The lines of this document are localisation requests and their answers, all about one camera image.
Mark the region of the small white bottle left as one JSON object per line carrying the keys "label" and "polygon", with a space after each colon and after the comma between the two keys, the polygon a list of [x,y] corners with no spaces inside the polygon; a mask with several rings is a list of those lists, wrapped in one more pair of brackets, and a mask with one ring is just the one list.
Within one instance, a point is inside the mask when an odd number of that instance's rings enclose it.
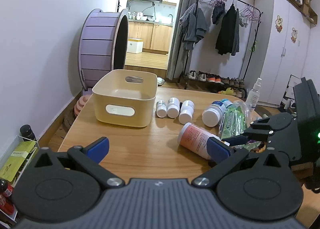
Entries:
{"label": "small white bottle left", "polygon": [[156,115],[159,118],[165,118],[167,116],[167,105],[164,100],[159,100],[156,103]]}

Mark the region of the grey curtain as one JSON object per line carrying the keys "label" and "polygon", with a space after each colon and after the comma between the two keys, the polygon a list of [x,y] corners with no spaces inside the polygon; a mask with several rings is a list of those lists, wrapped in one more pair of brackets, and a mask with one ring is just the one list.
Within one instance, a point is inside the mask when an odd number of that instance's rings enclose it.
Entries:
{"label": "grey curtain", "polygon": [[187,62],[188,51],[184,45],[184,35],[187,31],[187,18],[195,9],[197,0],[180,0],[177,9],[177,18],[172,36],[171,49],[167,68],[167,79],[178,78],[183,72]]}

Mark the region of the white orange-label pill bottle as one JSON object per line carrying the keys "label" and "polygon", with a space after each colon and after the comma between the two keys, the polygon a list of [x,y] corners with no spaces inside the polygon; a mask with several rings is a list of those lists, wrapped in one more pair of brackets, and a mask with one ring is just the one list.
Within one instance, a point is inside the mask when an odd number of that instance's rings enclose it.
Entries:
{"label": "white orange-label pill bottle", "polygon": [[210,156],[207,152],[207,140],[210,137],[214,137],[220,141],[220,138],[217,135],[188,122],[181,129],[177,142],[180,146],[185,147],[200,157],[210,160]]}

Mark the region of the white wardrobe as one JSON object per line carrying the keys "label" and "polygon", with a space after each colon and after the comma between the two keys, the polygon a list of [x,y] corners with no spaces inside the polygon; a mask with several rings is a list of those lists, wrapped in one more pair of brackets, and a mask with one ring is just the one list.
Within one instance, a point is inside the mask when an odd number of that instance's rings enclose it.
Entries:
{"label": "white wardrobe", "polygon": [[251,27],[241,73],[248,89],[262,79],[259,104],[278,106],[290,77],[302,74],[310,22],[287,0],[255,0],[254,5],[261,20]]}

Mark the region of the clear spray bottle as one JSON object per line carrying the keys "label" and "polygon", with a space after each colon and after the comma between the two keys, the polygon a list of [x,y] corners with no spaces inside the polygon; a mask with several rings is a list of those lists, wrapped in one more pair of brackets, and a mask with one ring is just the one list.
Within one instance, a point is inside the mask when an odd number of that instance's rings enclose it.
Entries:
{"label": "clear spray bottle", "polygon": [[259,97],[260,97],[260,88],[261,88],[261,78],[257,78],[253,88],[249,91],[246,99],[246,106],[248,107],[249,111],[252,112],[255,110],[257,106]]}

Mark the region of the green yellow box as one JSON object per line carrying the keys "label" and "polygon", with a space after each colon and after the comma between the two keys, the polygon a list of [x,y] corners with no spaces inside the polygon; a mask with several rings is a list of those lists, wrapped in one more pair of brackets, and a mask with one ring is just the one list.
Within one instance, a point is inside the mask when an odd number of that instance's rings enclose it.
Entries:
{"label": "green yellow box", "polygon": [[36,149],[36,141],[23,141],[11,153],[4,166],[1,168],[1,178],[13,182],[21,165],[28,155]]}

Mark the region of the cream plastic storage bin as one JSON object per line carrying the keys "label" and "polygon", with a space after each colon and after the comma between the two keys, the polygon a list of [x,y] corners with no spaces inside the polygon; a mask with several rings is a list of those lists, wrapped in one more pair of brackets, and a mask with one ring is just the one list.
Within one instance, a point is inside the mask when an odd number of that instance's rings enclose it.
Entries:
{"label": "cream plastic storage bin", "polygon": [[109,72],[92,88],[96,119],[119,126],[148,126],[157,86],[154,73],[134,70]]}

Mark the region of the small white bottle middle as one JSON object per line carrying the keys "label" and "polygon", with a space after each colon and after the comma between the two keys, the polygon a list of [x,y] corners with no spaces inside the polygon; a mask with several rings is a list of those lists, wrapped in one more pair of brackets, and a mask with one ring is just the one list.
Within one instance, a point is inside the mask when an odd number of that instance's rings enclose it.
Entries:
{"label": "small white bottle middle", "polygon": [[167,103],[167,116],[175,119],[180,114],[180,101],[176,97],[171,97]]}

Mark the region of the black clothes rack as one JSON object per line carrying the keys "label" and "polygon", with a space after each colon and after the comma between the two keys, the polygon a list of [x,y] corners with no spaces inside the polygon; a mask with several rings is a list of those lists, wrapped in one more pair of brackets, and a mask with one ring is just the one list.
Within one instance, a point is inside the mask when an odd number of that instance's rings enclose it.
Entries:
{"label": "black clothes rack", "polygon": [[219,65],[242,55],[240,49],[245,45],[240,44],[240,38],[245,37],[246,27],[260,25],[259,11],[241,0],[197,0],[187,18],[183,42],[188,57],[179,79],[232,83],[240,68],[234,73],[222,72]]}

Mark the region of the white foam box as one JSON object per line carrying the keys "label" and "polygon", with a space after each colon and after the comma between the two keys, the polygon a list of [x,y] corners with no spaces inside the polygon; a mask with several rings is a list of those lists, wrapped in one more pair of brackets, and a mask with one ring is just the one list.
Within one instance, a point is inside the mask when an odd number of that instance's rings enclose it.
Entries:
{"label": "white foam box", "polygon": [[142,53],[144,40],[140,38],[128,38],[127,53]]}

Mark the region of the green snack packet bag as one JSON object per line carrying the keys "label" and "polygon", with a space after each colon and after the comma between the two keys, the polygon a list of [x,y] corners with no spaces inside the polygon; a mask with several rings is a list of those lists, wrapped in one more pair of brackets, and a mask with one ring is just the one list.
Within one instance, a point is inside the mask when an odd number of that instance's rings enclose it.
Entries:
{"label": "green snack packet bag", "polygon": [[251,121],[248,106],[242,100],[232,103],[228,99],[223,99],[222,102],[226,110],[219,126],[219,137],[224,140],[241,135]]}

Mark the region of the small white bottle right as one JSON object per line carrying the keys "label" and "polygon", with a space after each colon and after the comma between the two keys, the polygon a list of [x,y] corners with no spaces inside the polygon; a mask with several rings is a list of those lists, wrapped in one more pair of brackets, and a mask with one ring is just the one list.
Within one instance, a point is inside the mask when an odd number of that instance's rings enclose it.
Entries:
{"label": "small white bottle right", "polygon": [[188,122],[191,122],[193,119],[193,113],[194,113],[194,102],[191,100],[185,100],[180,109],[180,114],[178,117],[178,120],[180,124],[185,125]]}

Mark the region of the large white blue-label bottle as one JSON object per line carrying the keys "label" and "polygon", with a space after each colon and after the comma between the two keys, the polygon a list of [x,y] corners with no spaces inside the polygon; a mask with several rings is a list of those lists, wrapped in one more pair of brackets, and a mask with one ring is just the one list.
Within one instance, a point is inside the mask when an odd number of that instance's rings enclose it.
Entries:
{"label": "large white blue-label bottle", "polygon": [[228,99],[213,101],[202,113],[204,125],[211,128],[217,126],[221,122],[226,110],[232,105],[233,103]]}

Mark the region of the purple cat exercise wheel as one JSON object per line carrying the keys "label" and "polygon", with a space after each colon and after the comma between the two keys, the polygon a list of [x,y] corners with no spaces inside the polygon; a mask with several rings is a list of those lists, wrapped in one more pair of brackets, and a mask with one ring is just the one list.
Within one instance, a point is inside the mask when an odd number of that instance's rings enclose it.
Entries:
{"label": "purple cat exercise wheel", "polygon": [[112,70],[123,69],[129,32],[128,11],[91,11],[81,30],[78,48],[78,69],[84,90]]}

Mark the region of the small white bottle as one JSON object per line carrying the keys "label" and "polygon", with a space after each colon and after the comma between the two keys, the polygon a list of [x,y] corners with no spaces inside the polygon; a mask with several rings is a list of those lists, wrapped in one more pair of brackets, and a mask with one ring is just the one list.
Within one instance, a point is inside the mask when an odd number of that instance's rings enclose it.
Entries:
{"label": "small white bottle", "polygon": [[167,105],[164,100],[159,100],[156,103],[156,115],[159,118],[165,118],[167,116]]}
{"label": "small white bottle", "polygon": [[175,119],[180,114],[180,101],[176,97],[171,97],[167,103],[167,116]]}
{"label": "small white bottle", "polygon": [[180,109],[180,114],[178,117],[178,120],[180,124],[185,125],[188,122],[191,122],[193,119],[193,113],[194,113],[194,102],[191,100],[185,100]]}

